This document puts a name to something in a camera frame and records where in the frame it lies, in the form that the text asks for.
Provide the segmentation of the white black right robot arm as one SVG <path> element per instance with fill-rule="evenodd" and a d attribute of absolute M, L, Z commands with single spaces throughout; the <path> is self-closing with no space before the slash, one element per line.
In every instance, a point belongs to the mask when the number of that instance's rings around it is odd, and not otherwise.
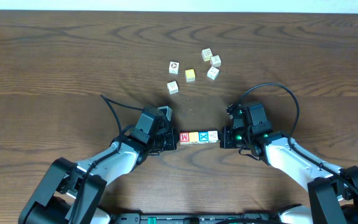
<path fill-rule="evenodd" d="M 227 107 L 232 120 L 219 137 L 223 149 L 262 161 L 304 188 L 308 207 L 294 204 L 276 212 L 250 213 L 247 220 L 280 223 L 358 223 L 358 167 L 326 162 L 282 131 L 274 131 L 259 102 Z"/>

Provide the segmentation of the yellow M wooden block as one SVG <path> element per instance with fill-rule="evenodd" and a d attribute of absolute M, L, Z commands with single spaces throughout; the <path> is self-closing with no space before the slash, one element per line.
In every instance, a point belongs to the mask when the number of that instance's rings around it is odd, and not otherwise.
<path fill-rule="evenodd" d="M 190 132 L 189 133 L 189 143 L 198 144 L 200 141 L 199 132 Z"/>

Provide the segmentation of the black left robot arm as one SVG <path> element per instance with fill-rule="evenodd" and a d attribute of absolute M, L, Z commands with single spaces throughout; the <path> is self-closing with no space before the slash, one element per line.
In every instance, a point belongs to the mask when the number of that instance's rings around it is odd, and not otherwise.
<path fill-rule="evenodd" d="M 130 133 L 120 133 L 103 152 L 82 161 L 55 160 L 19 215 L 19 223 L 109 223 L 98 212 L 110 183 L 132 172 L 149 156 L 177 148 L 172 109 L 146 106 Z"/>

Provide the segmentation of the blue X wooden block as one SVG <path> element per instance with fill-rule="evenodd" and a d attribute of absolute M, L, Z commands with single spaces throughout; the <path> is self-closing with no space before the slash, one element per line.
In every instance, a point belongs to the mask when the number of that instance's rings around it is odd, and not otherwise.
<path fill-rule="evenodd" d="M 209 133 L 207 131 L 199 132 L 198 142 L 200 144 L 209 143 Z"/>

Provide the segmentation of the red letter wooden block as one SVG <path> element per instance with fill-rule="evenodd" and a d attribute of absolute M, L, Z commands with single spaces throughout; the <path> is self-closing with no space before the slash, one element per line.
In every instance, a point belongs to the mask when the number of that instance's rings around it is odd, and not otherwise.
<path fill-rule="evenodd" d="M 189 133 L 180 133 L 179 137 L 180 137 L 180 144 L 190 143 Z"/>

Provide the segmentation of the green sided wooden block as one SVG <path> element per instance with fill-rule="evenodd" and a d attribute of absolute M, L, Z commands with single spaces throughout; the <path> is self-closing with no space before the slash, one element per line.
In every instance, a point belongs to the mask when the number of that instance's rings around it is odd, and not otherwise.
<path fill-rule="evenodd" d="M 218 142 L 219 141 L 219 133 L 217 130 L 208 131 L 208 142 Z"/>

